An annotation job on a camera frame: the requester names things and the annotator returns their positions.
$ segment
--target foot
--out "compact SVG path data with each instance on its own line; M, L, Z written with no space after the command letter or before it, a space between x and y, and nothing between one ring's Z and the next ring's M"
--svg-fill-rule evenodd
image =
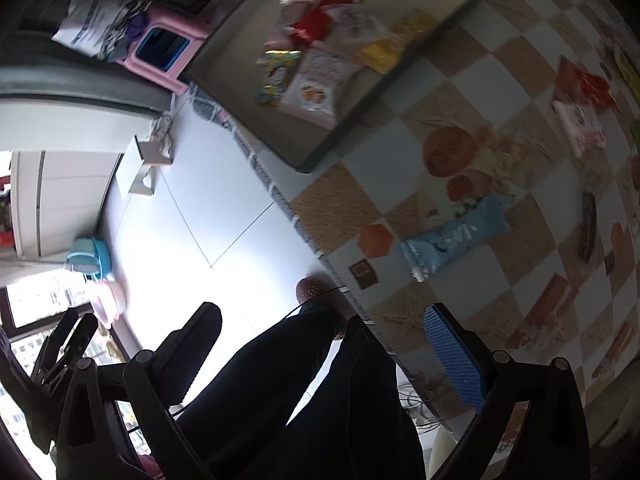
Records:
M335 340L340 340L344 337L344 333L347 330L347 321L355 316L355 311L339 290L333 290L331 292L330 290L331 288L323 282L313 276L309 276L300 280L296 285L296 299L298 300L298 304L303 304L309 300L318 298L322 299L327 305L332 306L340 315L340 326L334 338Z

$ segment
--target white cabinet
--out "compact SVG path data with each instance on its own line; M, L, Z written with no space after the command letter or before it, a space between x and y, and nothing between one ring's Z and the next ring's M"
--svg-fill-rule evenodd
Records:
M90 235L120 155L17 152L12 158L12 216L18 256L47 258Z

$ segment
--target person's leg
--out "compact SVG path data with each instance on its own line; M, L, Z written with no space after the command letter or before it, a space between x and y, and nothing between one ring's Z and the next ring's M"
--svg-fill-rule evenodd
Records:
M239 480L424 480L417 431L400 404L395 364L351 319L329 374Z
M177 423L218 480L233 479L284 427L318 373L341 318L323 300L241 348Z

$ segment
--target pink plastic stool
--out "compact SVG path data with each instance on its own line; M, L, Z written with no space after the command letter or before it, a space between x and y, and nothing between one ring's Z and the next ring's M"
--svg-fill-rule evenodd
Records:
M131 44L127 58L118 63L130 72L182 95L189 86L178 80L178 76L211 31L205 25L159 6L150 6L146 13L149 25L145 33Z

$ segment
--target blue snack package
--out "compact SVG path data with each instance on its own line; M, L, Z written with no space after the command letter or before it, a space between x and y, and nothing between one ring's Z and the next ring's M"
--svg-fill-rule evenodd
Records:
M462 218L409 238L400 244L400 249L414 278L423 282L460 254L508 230L509 224L498 197L489 194Z

